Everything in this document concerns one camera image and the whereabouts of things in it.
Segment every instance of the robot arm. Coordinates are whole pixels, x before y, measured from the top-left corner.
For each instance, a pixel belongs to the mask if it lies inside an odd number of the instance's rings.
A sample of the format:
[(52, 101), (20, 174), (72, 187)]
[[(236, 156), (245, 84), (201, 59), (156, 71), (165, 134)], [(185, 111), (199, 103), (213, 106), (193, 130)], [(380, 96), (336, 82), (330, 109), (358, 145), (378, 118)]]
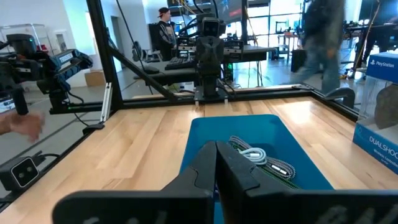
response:
[(18, 113), (27, 113), (23, 91), (19, 86), (26, 81), (37, 82), (41, 92), (50, 95), (53, 108), (67, 108), (68, 103), (64, 102), (70, 91), (67, 80), (93, 66), (89, 56), (75, 49), (49, 56), (36, 51), (31, 35), (7, 35), (7, 40), (7, 45), (11, 45), (16, 54), (0, 57), (0, 92), (6, 91), (13, 96)]

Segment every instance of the hand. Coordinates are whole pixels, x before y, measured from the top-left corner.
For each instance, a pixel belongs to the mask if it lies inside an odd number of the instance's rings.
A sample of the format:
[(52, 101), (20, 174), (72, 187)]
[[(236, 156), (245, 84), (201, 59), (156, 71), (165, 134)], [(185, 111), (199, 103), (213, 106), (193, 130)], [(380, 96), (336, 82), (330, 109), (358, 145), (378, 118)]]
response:
[(42, 132), (44, 125), (44, 114), (33, 112), (27, 115), (19, 115), (13, 111), (9, 116), (11, 132), (28, 136), (30, 142), (35, 142), (39, 139), (39, 134)]
[(328, 49), (328, 58), (333, 58), (336, 54), (336, 49)]

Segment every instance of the blue and white box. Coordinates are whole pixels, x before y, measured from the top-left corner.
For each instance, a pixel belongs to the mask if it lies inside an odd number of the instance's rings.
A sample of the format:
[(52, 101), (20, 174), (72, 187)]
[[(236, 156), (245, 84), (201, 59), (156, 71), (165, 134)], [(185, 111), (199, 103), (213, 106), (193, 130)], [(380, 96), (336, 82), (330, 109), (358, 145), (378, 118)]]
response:
[(398, 55), (369, 59), (354, 143), (398, 174)]

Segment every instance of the black cap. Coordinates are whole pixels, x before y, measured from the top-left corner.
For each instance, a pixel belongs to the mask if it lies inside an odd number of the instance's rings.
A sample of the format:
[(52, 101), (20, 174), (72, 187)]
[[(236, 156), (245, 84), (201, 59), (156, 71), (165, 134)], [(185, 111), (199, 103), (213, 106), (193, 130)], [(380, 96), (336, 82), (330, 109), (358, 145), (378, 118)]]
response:
[(164, 14), (166, 14), (167, 12), (169, 12), (170, 11), (170, 9), (168, 9), (168, 8), (166, 8), (166, 7), (163, 7), (163, 8), (160, 8), (159, 9), (159, 16), (158, 17), (162, 17)]

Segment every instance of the black metal frame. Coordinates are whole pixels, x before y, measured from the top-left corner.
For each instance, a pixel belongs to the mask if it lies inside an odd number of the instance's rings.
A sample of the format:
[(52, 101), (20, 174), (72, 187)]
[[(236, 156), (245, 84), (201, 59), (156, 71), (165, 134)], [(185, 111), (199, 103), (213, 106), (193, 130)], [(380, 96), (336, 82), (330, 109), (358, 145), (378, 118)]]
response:
[[(148, 76), (141, 69), (136, 67), (128, 59), (126, 59), (121, 53), (109, 46), (109, 36), (106, 31), (103, 10), (101, 6), (101, 0), (87, 0), (88, 10), (90, 12), (91, 21), (93, 23), (93, 29), (99, 47), (99, 55), (101, 57), (101, 62), (103, 65), (104, 75), (106, 82), (112, 83), (113, 85), (113, 97), (111, 102), (112, 113), (110, 116), (115, 114), (118, 110), (127, 110), (134, 108), (150, 108), (150, 107), (160, 107), (160, 106), (178, 106), (178, 105), (193, 105), (195, 99), (193, 95), (180, 96), (177, 97), (173, 93), (165, 90), (161, 85), (159, 85), (153, 78)], [(131, 69), (143, 80), (153, 86), (158, 90), (163, 96), (158, 98), (143, 98), (143, 99), (133, 99), (133, 100), (123, 100), (121, 95), (121, 89), (119, 86), (116, 69), (114, 67), (113, 57), (120, 60), (127, 68)], [(314, 90), (310, 86), (295, 86), (292, 88), (279, 88), (279, 89), (255, 89), (255, 90), (241, 90), (236, 91), (236, 96), (231, 97), (230, 101), (246, 101), (246, 100), (267, 100), (274, 98), (293, 98), (311, 96), (318, 100), (320, 103), (332, 108), (336, 112), (342, 114), (352, 121), (357, 121), (358, 112), (351, 109), (345, 105), (341, 105), (333, 100), (325, 100), (324, 95), (317, 90)], [(222, 100), (211, 100), (205, 103), (219, 103)], [(52, 114), (57, 113), (80, 113), (80, 112), (90, 112), (90, 111), (101, 111), (102, 102), (85, 103), (83, 105), (71, 105), (68, 111), (52, 111)], [(74, 150), (80, 143), (82, 143), (90, 134), (84, 135), (82, 138), (77, 140), (71, 147), (69, 147), (64, 153), (60, 155), (59, 158), (54, 160), (49, 166), (47, 166), (40, 177), (44, 176), (50, 169), (57, 165), (63, 158), (65, 158), (69, 153)], [(8, 195), (5, 199), (14, 201), (16, 198), (21, 196), (23, 192), (17, 194)], [(9, 203), (5, 202), (5, 205), (0, 201), (0, 212), (4, 210)]]

